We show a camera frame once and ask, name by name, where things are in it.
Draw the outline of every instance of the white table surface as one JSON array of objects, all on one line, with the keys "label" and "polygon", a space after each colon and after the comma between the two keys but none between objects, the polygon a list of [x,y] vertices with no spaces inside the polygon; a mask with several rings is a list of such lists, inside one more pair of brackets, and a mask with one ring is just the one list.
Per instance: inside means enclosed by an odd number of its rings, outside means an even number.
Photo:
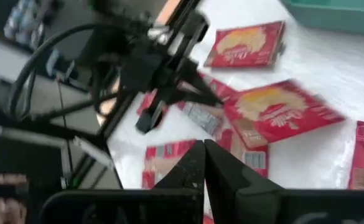
[{"label": "white table surface", "polygon": [[[270,146],[269,178],[285,188],[343,189],[347,186],[355,140],[355,121],[364,120],[364,37],[306,29],[288,14],[278,0],[203,0],[198,7],[210,28],[192,52],[200,70],[236,90],[263,86],[288,78],[298,80],[311,93],[321,95],[345,114],[346,122],[301,134]],[[274,70],[210,70],[202,64],[215,41],[217,29],[286,21],[286,51]],[[137,99],[114,132],[109,145],[122,184],[141,187],[144,151],[148,145],[183,139],[208,139],[174,106],[161,128],[139,134]]]}]

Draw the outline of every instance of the teal container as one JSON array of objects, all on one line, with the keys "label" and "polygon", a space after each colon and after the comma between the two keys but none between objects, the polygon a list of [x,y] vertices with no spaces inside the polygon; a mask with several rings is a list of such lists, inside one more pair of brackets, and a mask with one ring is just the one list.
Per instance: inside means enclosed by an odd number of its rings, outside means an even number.
[{"label": "teal container", "polygon": [[280,0],[307,27],[364,34],[364,0]]}]

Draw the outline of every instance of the white plastic sheet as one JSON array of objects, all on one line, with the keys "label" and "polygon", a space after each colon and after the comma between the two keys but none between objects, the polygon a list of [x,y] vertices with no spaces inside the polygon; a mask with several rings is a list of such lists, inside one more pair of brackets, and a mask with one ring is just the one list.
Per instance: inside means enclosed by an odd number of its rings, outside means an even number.
[{"label": "white plastic sheet", "polygon": [[[306,29],[297,24],[277,0],[203,0],[199,9],[208,17],[210,28],[192,52],[200,70],[237,89],[296,79],[306,90],[320,95],[331,107],[347,116],[340,124],[320,128],[271,145],[269,178],[285,188],[344,189],[352,161],[355,121],[364,120],[364,37]],[[215,41],[217,29],[286,21],[286,50],[274,69],[210,70],[202,64]],[[115,164],[125,188],[141,187],[144,150],[147,145],[183,139],[210,138],[177,108],[172,107],[162,126],[147,135],[135,130],[134,102],[113,140],[136,145],[123,149]],[[110,148],[119,151],[110,141]]]}]

